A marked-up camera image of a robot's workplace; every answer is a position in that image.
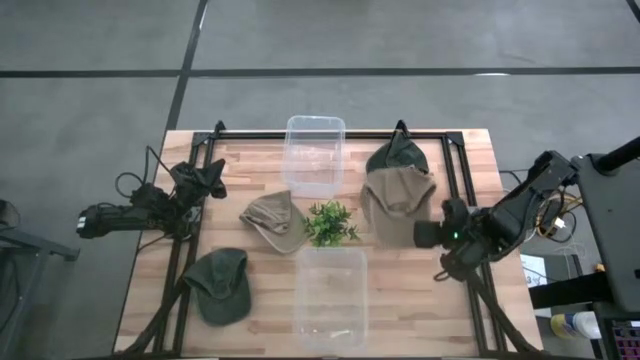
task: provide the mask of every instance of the dark green hat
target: dark green hat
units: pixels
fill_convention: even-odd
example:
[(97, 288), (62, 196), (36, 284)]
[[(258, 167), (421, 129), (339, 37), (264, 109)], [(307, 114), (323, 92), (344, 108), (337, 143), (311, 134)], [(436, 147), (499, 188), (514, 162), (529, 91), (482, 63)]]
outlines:
[(244, 250), (224, 248), (203, 256), (185, 272), (184, 280), (196, 293), (204, 321), (224, 326), (249, 314), (251, 293), (246, 267)]
[(414, 166), (424, 173), (429, 172), (427, 157), (409, 139), (406, 132), (396, 129), (391, 141), (378, 149), (367, 161), (367, 174), (376, 169)]

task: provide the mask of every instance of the wooden tabletop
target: wooden tabletop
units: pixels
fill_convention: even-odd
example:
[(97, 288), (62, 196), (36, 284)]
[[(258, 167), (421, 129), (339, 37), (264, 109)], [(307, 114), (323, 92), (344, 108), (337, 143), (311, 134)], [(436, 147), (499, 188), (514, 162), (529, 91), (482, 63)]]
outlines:
[[(429, 130), (412, 130), (412, 133)], [(485, 129), (456, 130), (464, 134), (469, 166), (480, 206), (491, 206), (502, 197), (502, 184)], [(170, 131), (162, 149), (162, 160), (171, 167), (188, 159), (192, 131)], [(292, 357), (292, 356), (472, 356), (477, 355), (466, 286), (455, 280), (436, 283), (432, 277), (441, 270), (442, 250), (389, 250), (377, 246), (364, 219), (359, 192), (365, 178), (365, 162), (385, 141), (347, 140), (344, 152), (343, 187), (335, 197), (353, 212), (352, 223), (360, 229), (360, 246), (368, 258), (369, 333), (367, 346), (341, 354), (313, 353), (301, 346), (292, 333), (295, 254), (281, 255), (238, 215), (255, 198), (285, 190), (282, 181), (282, 140), (218, 140), (214, 159), (227, 164), (223, 182), (225, 199), (208, 198), (198, 246), (198, 257), (221, 247), (245, 249), (249, 256), (247, 273), (253, 308), (244, 320), (222, 328), (205, 324), (191, 297), (183, 356), (201, 357)], [(440, 203), (450, 197), (437, 140), (416, 140), (434, 174), (437, 190), (432, 197), (433, 215), (442, 218)], [(452, 148), (459, 192), (465, 197), (460, 164)], [(170, 191), (173, 182), (159, 168), (156, 185)], [(294, 198), (304, 213), (314, 202)], [(157, 232), (143, 234), (142, 244)], [(135, 261), (115, 349), (130, 345), (157, 310), (171, 251), (170, 241), (160, 241), (144, 249)], [(515, 326), (534, 346), (542, 348), (519, 253), (492, 264), (498, 300)], [(173, 339), (177, 306), (170, 315), (167, 347)], [(492, 343), (488, 313), (483, 309), (487, 336)]]

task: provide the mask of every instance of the black table leg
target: black table leg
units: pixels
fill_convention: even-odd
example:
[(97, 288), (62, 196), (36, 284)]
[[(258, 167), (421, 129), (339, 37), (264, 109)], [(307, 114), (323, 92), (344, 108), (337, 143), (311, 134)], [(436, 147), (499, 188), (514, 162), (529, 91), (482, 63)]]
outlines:
[(534, 309), (593, 301), (613, 301), (603, 272), (529, 288)]

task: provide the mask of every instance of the gray floor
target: gray floor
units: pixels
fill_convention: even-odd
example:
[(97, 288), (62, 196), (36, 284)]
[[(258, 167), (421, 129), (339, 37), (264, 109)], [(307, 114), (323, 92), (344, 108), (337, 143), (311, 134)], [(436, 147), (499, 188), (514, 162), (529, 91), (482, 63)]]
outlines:
[[(178, 69), (196, 6), (0, 0), (0, 70)], [(202, 69), (640, 65), (640, 24), (623, 0), (210, 0), (202, 31)], [(176, 81), (0, 79), (0, 198), (25, 230), (82, 248), (75, 264), (52, 258), (22, 358), (110, 352), (137, 235), (81, 241), (76, 216), (122, 202), (113, 178), (141, 172), (144, 146), (160, 146)], [(572, 156), (637, 136), (639, 93), (640, 75), (191, 79), (177, 127), (274, 129), (293, 114), (349, 128), (486, 127), (513, 169), (546, 149)], [(578, 216), (590, 270), (598, 253)], [(553, 245), (525, 251), (562, 251)]]

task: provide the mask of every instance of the green plant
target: green plant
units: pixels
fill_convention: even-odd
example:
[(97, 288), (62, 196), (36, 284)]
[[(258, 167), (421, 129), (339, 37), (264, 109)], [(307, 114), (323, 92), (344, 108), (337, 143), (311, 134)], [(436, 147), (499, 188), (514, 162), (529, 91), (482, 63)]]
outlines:
[(309, 211), (315, 217), (313, 219), (305, 218), (304, 228), (307, 236), (311, 238), (313, 246), (340, 246), (342, 239), (347, 236), (349, 240), (360, 239), (356, 234), (358, 228), (347, 224), (351, 213), (339, 202), (329, 201), (326, 204), (313, 204)]

